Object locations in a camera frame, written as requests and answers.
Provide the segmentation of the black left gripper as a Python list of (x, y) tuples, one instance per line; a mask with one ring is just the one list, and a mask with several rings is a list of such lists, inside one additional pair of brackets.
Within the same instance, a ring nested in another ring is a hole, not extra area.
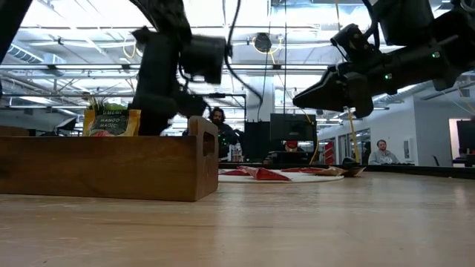
[(140, 136), (159, 136), (177, 114), (202, 116), (207, 104), (202, 96), (181, 89), (177, 81), (180, 43), (155, 32), (134, 32), (143, 46), (137, 90), (131, 108), (140, 111)]

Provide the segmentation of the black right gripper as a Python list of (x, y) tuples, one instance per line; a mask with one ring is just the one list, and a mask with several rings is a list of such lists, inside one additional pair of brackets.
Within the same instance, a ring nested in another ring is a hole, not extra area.
[(321, 80), (297, 94), (292, 103), (299, 108), (343, 111), (354, 108), (358, 118), (374, 109), (373, 97), (428, 80), (424, 58), (406, 50), (379, 54), (360, 62), (345, 62), (329, 68)]

